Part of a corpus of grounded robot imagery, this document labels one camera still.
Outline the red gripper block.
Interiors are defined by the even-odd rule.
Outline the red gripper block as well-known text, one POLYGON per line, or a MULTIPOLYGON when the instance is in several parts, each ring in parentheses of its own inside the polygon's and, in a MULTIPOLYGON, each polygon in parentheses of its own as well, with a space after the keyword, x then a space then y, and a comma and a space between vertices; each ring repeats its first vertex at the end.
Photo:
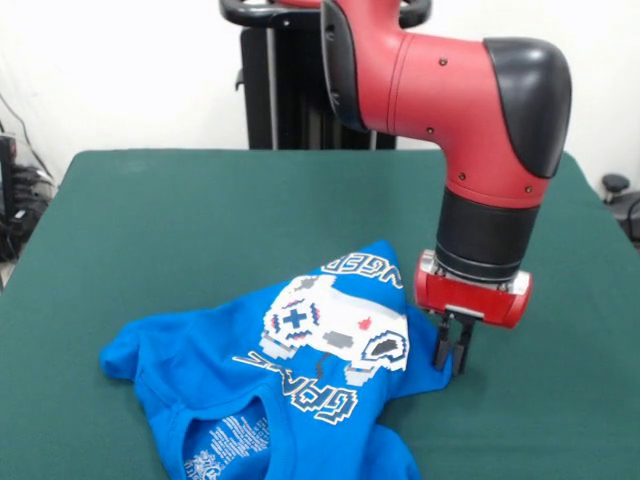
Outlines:
MULTIPOLYGON (((447 361, 453 314, 471 316, 486 324, 512 329, 522 319, 533 291, 533 276, 518 271, 502 283, 479 283, 445 270, 433 250, 424 250, 414 273, 414 298, 424 310, 442 315, 438 324, 433 367, 441 371, 447 361)), ((461 331, 453 348, 452 375, 465 372, 475 320, 459 320, 461 331)))

